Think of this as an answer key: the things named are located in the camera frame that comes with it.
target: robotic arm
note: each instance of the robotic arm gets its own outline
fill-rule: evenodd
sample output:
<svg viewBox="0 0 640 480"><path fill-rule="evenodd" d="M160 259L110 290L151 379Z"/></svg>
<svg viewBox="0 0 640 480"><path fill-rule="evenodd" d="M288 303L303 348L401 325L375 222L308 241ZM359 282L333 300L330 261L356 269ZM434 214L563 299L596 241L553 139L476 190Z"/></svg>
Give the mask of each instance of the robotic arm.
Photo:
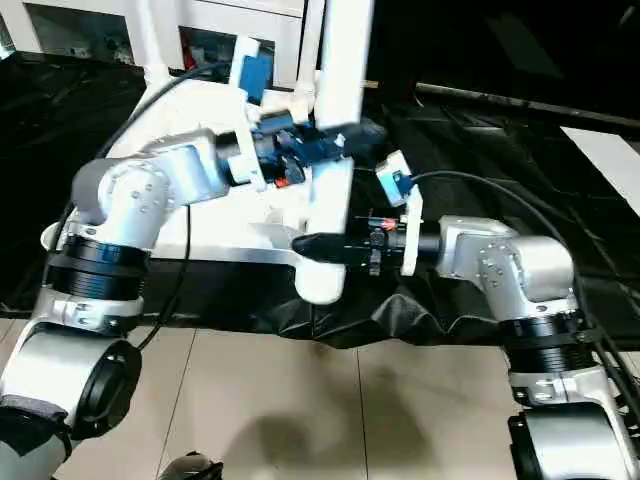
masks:
<svg viewBox="0 0 640 480"><path fill-rule="evenodd" d="M254 143L265 180L284 186L303 181L314 163L382 136L366 123L301 129L282 112L259 123ZM32 321L0 379L0 478L46 480L78 443L124 418L142 364L126 336L142 312L146 260L176 208L248 181L233 164L236 151L232 133L198 130L77 173L66 241L49 260ZM473 283L499 322L514 399L523 406L509 419L519 478L640 478L607 374L588 346L597 332L585 328L566 248L483 218L445 216L428 231L408 176L399 153L378 170L390 203L406 204L400 219L360 219L358 239L314 234L296 239L294 250L365 265L372 275L389 267L412 275L423 260L444 278Z"/></svg>
<svg viewBox="0 0 640 480"><path fill-rule="evenodd" d="M299 237L293 248L316 261L364 267L371 275L384 269L407 274L417 257L443 278L471 282L498 323L513 398L523 407L508 421L518 478L640 478L638 454L607 373L591 353L599 332L584 321L564 245L520 236L486 218L445 216L416 233L422 201L418 187L407 181L402 155L389 157L378 177L392 205L406 204L405 215L364 218L360 235L350 238Z"/></svg>
<svg viewBox="0 0 640 480"><path fill-rule="evenodd" d="M287 111L253 132L260 174L284 187L308 167L383 138L371 124L319 132ZM32 320L0 379L0 478L49 479L82 440L124 418L141 370L127 340L142 313L147 259L178 208L249 183L234 132L165 137L139 153L97 159L78 171L76 211L47 265Z"/></svg>

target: beige floor tile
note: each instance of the beige floor tile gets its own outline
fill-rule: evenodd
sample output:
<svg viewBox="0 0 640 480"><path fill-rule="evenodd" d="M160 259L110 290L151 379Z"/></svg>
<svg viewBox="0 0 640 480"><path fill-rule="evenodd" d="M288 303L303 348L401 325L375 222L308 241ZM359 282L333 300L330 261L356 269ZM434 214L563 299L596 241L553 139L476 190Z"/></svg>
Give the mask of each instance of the beige floor tile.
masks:
<svg viewBox="0 0 640 480"><path fill-rule="evenodd" d="M136 329L137 344L149 331ZM143 352L131 410L107 435L83 442L56 474L59 480L151 480L155 478L178 396L193 329L160 331Z"/></svg>
<svg viewBox="0 0 640 480"><path fill-rule="evenodd" d="M625 352L622 357L627 361L631 373L640 377L640 352Z"/></svg>
<svg viewBox="0 0 640 480"><path fill-rule="evenodd" d="M3 369L9 360L13 347L18 341L20 332L27 324L27 320L2 320L3 327L0 329L0 369Z"/></svg>
<svg viewBox="0 0 640 480"><path fill-rule="evenodd" d="M499 349L390 341L361 348L359 363L371 480L515 478Z"/></svg>
<svg viewBox="0 0 640 480"><path fill-rule="evenodd" d="M199 331L163 463L191 450L225 480L362 479L356 352Z"/></svg>
<svg viewBox="0 0 640 480"><path fill-rule="evenodd" d="M7 336L7 334L9 333L9 330L11 330L11 327L13 326L14 322L15 320L8 320L4 318L0 319L0 345L4 341L4 338Z"/></svg>

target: black fabric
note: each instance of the black fabric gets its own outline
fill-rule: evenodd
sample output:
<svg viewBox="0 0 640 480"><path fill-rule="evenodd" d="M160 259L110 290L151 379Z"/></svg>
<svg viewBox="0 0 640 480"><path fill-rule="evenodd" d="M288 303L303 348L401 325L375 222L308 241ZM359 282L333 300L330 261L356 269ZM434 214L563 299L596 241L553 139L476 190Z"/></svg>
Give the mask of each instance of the black fabric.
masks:
<svg viewBox="0 0 640 480"><path fill-rule="evenodd" d="M34 259L43 258L39 235L57 218L73 173L126 119L144 88L137 69L43 59L0 63L0 118L8 124L0 130L0 156L8 168L2 208L6 225L18 232L5 235L0 246L0 298L5 310L12 309L2 315L11 318L21 311L28 315L33 305L41 277L41 263ZM52 92L60 91L68 93L54 102L59 94ZM15 105L9 114L8 100ZM590 309L622 347L640 348L640 219L553 119L432 103L383 106L371 95L365 111L390 130L414 173L475 173L542 209L570 244ZM547 234L520 207L483 187L438 179L422 185L422 192L426 220L489 216L522 233ZM27 195L33 198L21 201ZM350 213L371 205L385 207L384 196L373 175L357 171ZM155 319L179 266L151 262L145 323ZM315 339L338 348L391 337L416 345L499 342L482 295L469 284L436 278L425 267L411 278L349 274L343 297L329 307L303 302L294 274L285 266L192 261L173 325Z"/></svg>
<svg viewBox="0 0 640 480"><path fill-rule="evenodd" d="M63 443L66 458L71 455L71 442L63 422L9 408L0 408L0 442L24 457L56 436Z"/></svg>

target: white pole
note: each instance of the white pole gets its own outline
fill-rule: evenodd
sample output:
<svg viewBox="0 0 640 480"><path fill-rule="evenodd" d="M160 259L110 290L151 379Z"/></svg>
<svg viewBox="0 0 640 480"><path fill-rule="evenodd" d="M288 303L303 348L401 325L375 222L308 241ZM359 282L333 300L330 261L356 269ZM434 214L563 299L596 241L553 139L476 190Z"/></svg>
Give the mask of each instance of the white pole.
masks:
<svg viewBox="0 0 640 480"><path fill-rule="evenodd" d="M296 92L308 93L314 97L324 7L325 0L309 0L307 5L302 51L300 53L300 71L298 72L298 83L296 84Z"/></svg>
<svg viewBox="0 0 640 480"><path fill-rule="evenodd" d="M158 31L154 21L151 0L136 0L137 21L144 49L144 79L147 86L161 88L170 79L167 65L162 59Z"/></svg>
<svg viewBox="0 0 640 480"><path fill-rule="evenodd" d="M316 125L360 121L374 0L330 0L316 101Z"/></svg>
<svg viewBox="0 0 640 480"><path fill-rule="evenodd" d="M322 76L315 105L316 126L331 128L360 121L374 0L329 0ZM353 159L313 168L307 233L344 233L351 195ZM330 304L344 288L344 265L303 258L296 289L308 302Z"/></svg>

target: red component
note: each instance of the red component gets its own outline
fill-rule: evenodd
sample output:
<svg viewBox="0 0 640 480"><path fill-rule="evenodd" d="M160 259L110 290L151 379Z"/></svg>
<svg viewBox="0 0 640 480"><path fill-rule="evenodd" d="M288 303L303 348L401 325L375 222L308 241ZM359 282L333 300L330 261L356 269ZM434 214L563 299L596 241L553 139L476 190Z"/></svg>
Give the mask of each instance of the red component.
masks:
<svg viewBox="0 0 640 480"><path fill-rule="evenodd" d="M289 186L289 180L287 180L286 178L276 178L274 183L278 188L284 188Z"/></svg>
<svg viewBox="0 0 640 480"><path fill-rule="evenodd" d="M189 44L187 43L187 39L182 37L182 60L184 61L184 69L188 72L189 70L193 70L198 66L196 60L191 55L191 49L189 48Z"/></svg>
<svg viewBox="0 0 640 480"><path fill-rule="evenodd" d="M382 229L387 232L392 232L398 228L398 223L393 218L385 218L382 220Z"/></svg>

